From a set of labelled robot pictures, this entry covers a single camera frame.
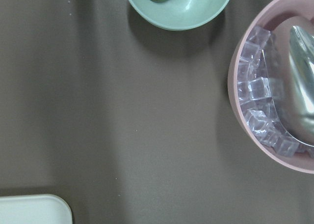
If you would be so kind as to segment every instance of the gray surface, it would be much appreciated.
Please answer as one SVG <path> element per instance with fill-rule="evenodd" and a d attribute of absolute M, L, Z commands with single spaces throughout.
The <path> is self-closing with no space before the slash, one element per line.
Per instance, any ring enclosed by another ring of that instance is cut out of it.
<path fill-rule="evenodd" d="M 127 0 L 69 1 L 0 0 L 1 196 L 58 195 L 75 224 L 314 222 L 314 176 L 257 148 L 227 96 L 271 0 L 184 32 Z"/>

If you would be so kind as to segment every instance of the clear ice cube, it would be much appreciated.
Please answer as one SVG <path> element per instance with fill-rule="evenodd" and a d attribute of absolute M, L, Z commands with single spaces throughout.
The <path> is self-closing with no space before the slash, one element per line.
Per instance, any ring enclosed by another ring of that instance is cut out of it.
<path fill-rule="evenodd" d="M 251 100 L 269 98 L 271 96 L 268 78 L 259 77 L 248 83 Z"/>
<path fill-rule="evenodd" d="M 277 131 L 275 128 L 269 128 L 264 137 L 262 138 L 257 137 L 257 139 L 261 144 L 266 145 L 268 147 L 273 147 L 280 136 L 281 133 Z"/>
<path fill-rule="evenodd" d="M 296 153 L 304 153 L 307 150 L 307 147 L 308 145 L 300 143 Z"/>
<path fill-rule="evenodd" d="M 264 112 L 260 110 L 248 110 L 246 111 L 244 118 L 246 124 L 256 137 L 263 138 L 267 133 L 267 129 L 271 125 L 271 122 Z"/>
<path fill-rule="evenodd" d="M 263 49 L 268 39 L 270 38 L 270 35 L 271 33 L 269 30 L 266 30 L 260 26 L 255 26 L 250 32 L 247 40 L 259 45 L 260 48 Z"/>
<path fill-rule="evenodd" d="M 280 136 L 273 148 L 279 155 L 292 157 L 299 147 L 299 142 L 292 137 Z"/>
<path fill-rule="evenodd" d="M 260 57 L 260 46 L 246 41 L 241 52 L 241 58 L 254 65 L 258 65 Z"/>
<path fill-rule="evenodd" d="M 239 82 L 253 80 L 256 78 L 257 68 L 250 62 L 240 59 L 237 71 L 237 80 Z"/>
<path fill-rule="evenodd" d="M 257 104 L 253 100 L 243 102 L 243 104 L 241 104 L 240 106 L 241 106 L 242 112 L 245 112 L 247 110 L 257 110 L 258 109 Z"/>
<path fill-rule="evenodd" d="M 237 94 L 238 94 L 240 103 L 247 102 L 250 100 L 250 93 L 247 86 L 247 82 L 237 83 Z"/>
<path fill-rule="evenodd" d="M 256 102 L 258 109 L 262 110 L 265 104 L 268 104 L 271 102 L 272 98 L 265 98 L 265 99 L 260 99 L 260 100 L 254 100 Z"/>
<path fill-rule="evenodd" d="M 306 151 L 308 152 L 309 156 L 314 159 L 314 147 L 308 146 Z"/>
<path fill-rule="evenodd" d="M 281 135 L 290 136 L 289 132 L 286 130 L 286 128 L 280 121 L 273 122 L 273 125 L 276 128 L 276 130 L 278 130 L 281 133 Z"/>
<path fill-rule="evenodd" d="M 263 53 L 261 54 L 260 59 L 261 59 L 260 63 L 256 67 L 256 78 L 259 78 L 259 77 L 267 78 L 268 74 L 267 74 L 267 69 L 266 69 L 266 64 L 265 64 L 265 59 L 264 59 Z"/>
<path fill-rule="evenodd" d="M 262 111 L 265 113 L 265 115 L 273 122 L 278 122 L 279 117 L 276 112 L 275 105 L 273 101 L 266 103 L 262 107 Z"/>

